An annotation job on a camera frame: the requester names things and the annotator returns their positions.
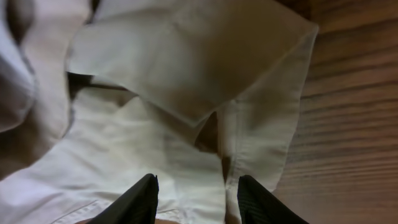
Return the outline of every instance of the crumpled cloth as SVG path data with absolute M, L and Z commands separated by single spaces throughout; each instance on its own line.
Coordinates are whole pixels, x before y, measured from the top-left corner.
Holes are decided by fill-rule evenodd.
M 270 0 L 103 0 L 67 70 L 127 91 L 79 92 L 66 136 L 0 182 L 0 223 L 92 218 L 147 173 L 158 219 L 239 223 L 239 176 L 280 179 L 316 33 Z M 193 146 L 214 111 L 225 181 Z
M 0 133 L 20 125 L 35 97 L 35 79 L 19 52 L 7 23 L 6 0 L 0 0 Z

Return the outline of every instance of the wood grain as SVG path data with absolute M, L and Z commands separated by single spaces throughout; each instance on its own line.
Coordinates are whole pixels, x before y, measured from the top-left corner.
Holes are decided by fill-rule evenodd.
M 276 196 L 314 224 L 398 223 L 398 1 L 280 2 L 320 35 Z

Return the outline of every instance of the white cloth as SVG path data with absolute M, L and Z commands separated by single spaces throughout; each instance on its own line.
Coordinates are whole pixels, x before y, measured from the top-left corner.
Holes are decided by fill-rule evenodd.
M 20 125 L 33 105 L 35 80 L 12 38 L 0 0 L 0 133 Z
M 129 91 L 78 94 L 67 135 L 0 182 L 0 223 L 92 218 L 147 173 L 157 218 L 239 223 L 239 176 L 274 190 L 282 174 L 316 33 L 270 0 L 103 0 L 68 69 Z M 214 110 L 225 184 L 220 159 L 193 147 Z
M 29 107 L 12 110 L 24 115 L 18 120 L 22 124 L 6 133 L 0 133 L 0 179 L 41 158 L 67 131 L 70 124 L 70 102 L 65 58 L 70 40 L 90 15 L 89 0 L 32 1 L 34 6 L 32 23 L 22 39 L 21 51 L 34 72 L 37 88 L 34 99 L 33 96 L 29 98 Z M 15 7 L 26 7 L 25 0 L 14 2 Z M 0 39 L 2 40 L 0 45 L 12 47 L 7 39 L 1 37 Z M 7 52 L 9 53 L 5 55 L 13 56 L 13 51 Z M 17 74 L 11 77 L 15 78 L 18 85 L 23 85 L 31 83 L 28 75 L 25 74 L 25 79 Z M 0 84 L 1 94 L 6 90 L 2 84 Z M 30 96 L 33 87 L 26 86 L 29 91 L 27 96 Z M 24 93 L 12 85 L 7 87 Z M 0 101 L 10 99 L 12 102 L 18 102 L 12 96 L 8 98 L 0 95 Z M 0 126 L 3 124 L 2 119 L 3 117 L 0 117 Z
M 74 124 L 41 160 L 0 183 L 0 223 L 75 223 L 93 218 L 145 174 L 159 178 L 157 217 L 222 223 L 220 159 L 168 134 L 139 97 L 87 88 Z

